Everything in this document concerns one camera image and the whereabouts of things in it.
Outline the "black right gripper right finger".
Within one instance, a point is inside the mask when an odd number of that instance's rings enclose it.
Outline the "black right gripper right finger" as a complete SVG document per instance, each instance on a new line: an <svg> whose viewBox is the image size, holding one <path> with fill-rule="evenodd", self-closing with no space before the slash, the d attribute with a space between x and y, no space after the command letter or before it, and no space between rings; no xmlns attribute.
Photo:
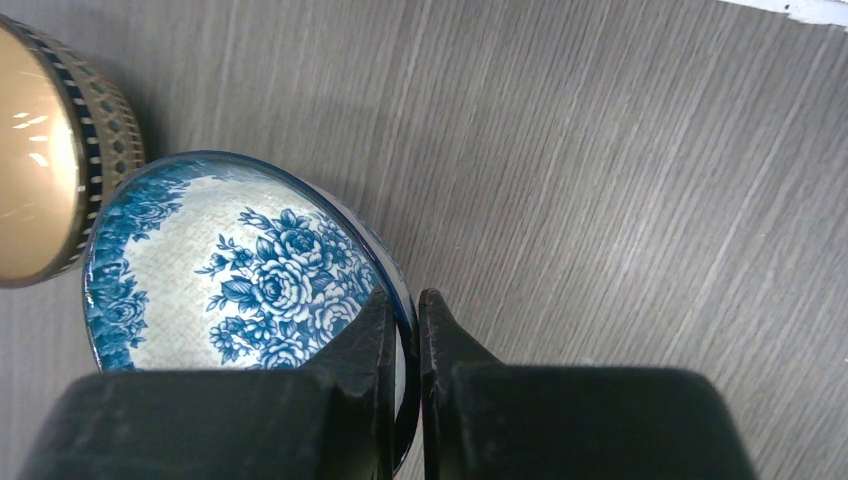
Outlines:
<svg viewBox="0 0 848 480"><path fill-rule="evenodd" d="M419 300L429 479L753 479L723 397L654 367L510 365Z"/></svg>

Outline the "white blue floral bowl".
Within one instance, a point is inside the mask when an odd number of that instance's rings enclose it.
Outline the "white blue floral bowl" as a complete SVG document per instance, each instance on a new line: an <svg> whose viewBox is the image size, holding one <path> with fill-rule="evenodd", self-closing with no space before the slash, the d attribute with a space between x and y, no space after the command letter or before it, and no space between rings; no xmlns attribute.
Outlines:
<svg viewBox="0 0 848 480"><path fill-rule="evenodd" d="M102 371L293 369L382 290L395 320L395 466L418 420L415 303L374 229L270 163L189 151L128 177L93 224L83 312Z"/></svg>

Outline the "black patterned rim bowl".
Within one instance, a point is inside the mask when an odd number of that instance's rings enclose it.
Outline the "black patterned rim bowl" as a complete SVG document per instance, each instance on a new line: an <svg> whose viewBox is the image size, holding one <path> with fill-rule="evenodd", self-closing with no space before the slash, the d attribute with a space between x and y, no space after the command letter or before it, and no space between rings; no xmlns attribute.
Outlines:
<svg viewBox="0 0 848 480"><path fill-rule="evenodd" d="M2 16L2 288L75 267L102 206L145 162L123 93L69 46Z"/></svg>

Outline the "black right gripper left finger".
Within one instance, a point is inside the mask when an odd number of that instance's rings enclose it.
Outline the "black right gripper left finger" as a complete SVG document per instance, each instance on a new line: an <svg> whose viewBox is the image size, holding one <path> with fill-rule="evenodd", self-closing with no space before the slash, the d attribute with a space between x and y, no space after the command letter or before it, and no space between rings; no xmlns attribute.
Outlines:
<svg viewBox="0 0 848 480"><path fill-rule="evenodd" d="M376 289L295 369L99 373L47 416L24 479L389 479L394 315Z"/></svg>

